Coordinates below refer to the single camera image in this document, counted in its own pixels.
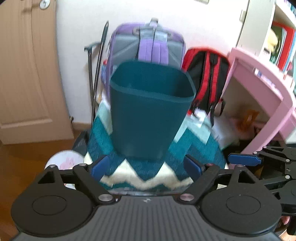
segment white wall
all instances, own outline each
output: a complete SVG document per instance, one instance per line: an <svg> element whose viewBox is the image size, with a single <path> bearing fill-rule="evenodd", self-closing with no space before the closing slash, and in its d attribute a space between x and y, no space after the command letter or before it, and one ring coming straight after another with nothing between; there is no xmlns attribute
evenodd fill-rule
<svg viewBox="0 0 296 241"><path fill-rule="evenodd" d="M210 46L224 54L236 46L241 10L248 0L57 0L57 47L62 84L74 122L90 123L87 53L84 46L99 41L105 22L112 32L124 22L149 22L152 17L180 32L187 48Z"/></svg>

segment baseboard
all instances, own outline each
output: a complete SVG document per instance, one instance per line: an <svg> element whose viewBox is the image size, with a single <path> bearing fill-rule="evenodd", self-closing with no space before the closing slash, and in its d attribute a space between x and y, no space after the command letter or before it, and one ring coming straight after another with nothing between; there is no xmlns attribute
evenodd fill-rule
<svg viewBox="0 0 296 241"><path fill-rule="evenodd" d="M83 122L72 122L72 127L74 130L77 131L84 131L91 128L90 123L83 123Z"/></svg>

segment pink furniture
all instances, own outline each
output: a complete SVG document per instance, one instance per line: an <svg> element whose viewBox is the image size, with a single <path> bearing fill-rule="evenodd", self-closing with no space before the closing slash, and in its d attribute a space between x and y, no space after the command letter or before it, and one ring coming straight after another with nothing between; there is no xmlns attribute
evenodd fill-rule
<svg viewBox="0 0 296 241"><path fill-rule="evenodd" d="M252 154L254 151L261 150L278 132L284 139L287 138L296 127L294 111L296 99L290 88L283 83L283 75L276 71L268 61L261 61L258 57L240 48L231 50L229 62L232 65L223 93L233 76L270 116L266 125L242 153ZM266 77L265 79L270 81L267 82L255 75L254 69L258 69Z"/></svg>

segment zigzag patterned fabric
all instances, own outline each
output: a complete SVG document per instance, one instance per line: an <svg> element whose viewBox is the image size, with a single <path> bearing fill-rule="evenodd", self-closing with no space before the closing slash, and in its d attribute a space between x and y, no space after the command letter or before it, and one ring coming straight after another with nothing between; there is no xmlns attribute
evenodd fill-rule
<svg viewBox="0 0 296 241"><path fill-rule="evenodd" d="M184 190L192 183L183 167L183 158L190 154L203 164L215 163L221 168L225 159L207 124L186 116L162 161L137 160L116 153L112 145L110 106L102 101L88 144L91 160L108 155L110 168L101 179L107 190L168 192Z"/></svg>

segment wooden floor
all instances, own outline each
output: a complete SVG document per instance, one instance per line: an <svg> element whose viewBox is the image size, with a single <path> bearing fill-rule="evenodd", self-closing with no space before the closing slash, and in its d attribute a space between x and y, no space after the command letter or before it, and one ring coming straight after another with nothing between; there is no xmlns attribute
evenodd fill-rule
<svg viewBox="0 0 296 241"><path fill-rule="evenodd" d="M17 234L10 208L16 197L34 180L55 153L71 149L74 140L2 145L0 143L0 239Z"/></svg>

